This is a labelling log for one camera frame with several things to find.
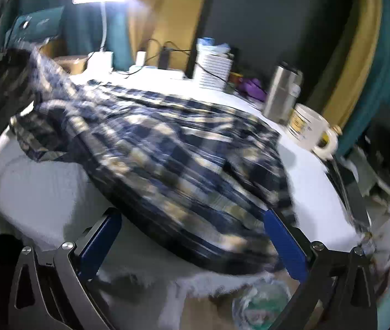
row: thermos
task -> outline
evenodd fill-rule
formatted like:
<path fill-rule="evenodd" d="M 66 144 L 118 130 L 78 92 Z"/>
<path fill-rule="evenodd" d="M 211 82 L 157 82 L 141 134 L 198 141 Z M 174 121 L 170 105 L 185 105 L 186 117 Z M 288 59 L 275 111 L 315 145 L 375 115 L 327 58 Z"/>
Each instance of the thermos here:
<path fill-rule="evenodd" d="M 301 71 L 281 63 L 276 67 L 262 114 L 275 123 L 286 124 L 301 92 Z"/>

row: mug handle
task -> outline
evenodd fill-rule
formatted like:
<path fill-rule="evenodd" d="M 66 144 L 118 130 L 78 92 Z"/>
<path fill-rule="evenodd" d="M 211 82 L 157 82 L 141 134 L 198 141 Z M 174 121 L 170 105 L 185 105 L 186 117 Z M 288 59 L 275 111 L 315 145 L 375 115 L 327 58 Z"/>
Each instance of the mug handle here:
<path fill-rule="evenodd" d="M 328 135 L 328 143 L 326 146 L 323 148 L 315 146 L 312 150 L 322 160 L 332 160 L 332 155 L 337 150 L 337 146 L 339 146 L 338 135 L 332 128 L 328 128 L 326 134 Z"/>

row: white tablecloth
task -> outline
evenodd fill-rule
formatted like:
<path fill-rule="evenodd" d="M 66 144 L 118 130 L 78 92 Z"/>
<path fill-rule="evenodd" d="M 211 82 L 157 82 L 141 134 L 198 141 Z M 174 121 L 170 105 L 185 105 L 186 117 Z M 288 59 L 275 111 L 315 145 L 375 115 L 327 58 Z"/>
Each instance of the white tablecloth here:
<path fill-rule="evenodd" d="M 73 76 L 76 82 L 89 78 L 86 74 Z M 105 79 L 126 87 L 189 95 L 260 117 L 281 133 L 279 153 L 289 175 L 294 210 L 303 233 L 310 241 L 320 240 L 330 249 L 350 251 L 357 244 L 359 236 L 347 221 L 342 203 L 325 175 L 324 165 L 245 101 L 225 93 L 198 89 L 189 80 L 157 81 L 156 78 L 145 78 L 141 72 L 128 79 L 114 73 Z M 9 132 L 5 131 L 0 137 L 0 220 L 5 219 L 42 250 L 77 239 L 110 206 L 80 165 L 35 163 L 26 157 Z M 143 284 L 163 284 L 166 292 L 158 295 L 161 301 L 155 299 L 154 305 L 159 308 L 159 324 L 175 330 L 187 294 L 205 296 L 218 291 L 228 292 L 262 277 L 271 277 L 268 273 L 231 277 L 202 270 L 163 249 L 124 219 L 95 286 L 107 303 L 110 318 L 129 329 L 126 319 L 119 316 L 122 302 L 117 291 L 123 290 L 116 286 L 126 274 L 135 274 Z M 107 291 L 108 284 L 112 291 Z"/>

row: plaid shirt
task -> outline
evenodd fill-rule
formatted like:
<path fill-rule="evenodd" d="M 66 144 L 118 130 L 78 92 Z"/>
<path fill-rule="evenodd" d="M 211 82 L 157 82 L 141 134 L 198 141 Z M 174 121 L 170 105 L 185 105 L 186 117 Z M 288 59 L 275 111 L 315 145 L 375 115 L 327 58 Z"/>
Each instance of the plaid shirt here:
<path fill-rule="evenodd" d="M 80 163 L 116 207 L 171 251 L 184 244 L 203 257 L 275 269 L 262 216 L 276 208 L 295 221 L 275 130 L 223 105 L 75 85 L 36 50 L 28 67 L 34 110 L 17 117 L 15 131 L 31 159 Z"/>

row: white mug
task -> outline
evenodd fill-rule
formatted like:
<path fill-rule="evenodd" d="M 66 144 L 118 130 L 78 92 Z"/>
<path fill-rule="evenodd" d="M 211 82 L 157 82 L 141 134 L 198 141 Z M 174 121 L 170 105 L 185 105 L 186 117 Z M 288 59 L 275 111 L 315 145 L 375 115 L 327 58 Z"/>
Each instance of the white mug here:
<path fill-rule="evenodd" d="M 317 146 L 323 133 L 329 141 L 323 148 Z M 324 160 L 332 159 L 338 146 L 337 133 L 319 113 L 302 104 L 296 104 L 287 125 L 287 135 L 300 147 L 313 151 Z"/>

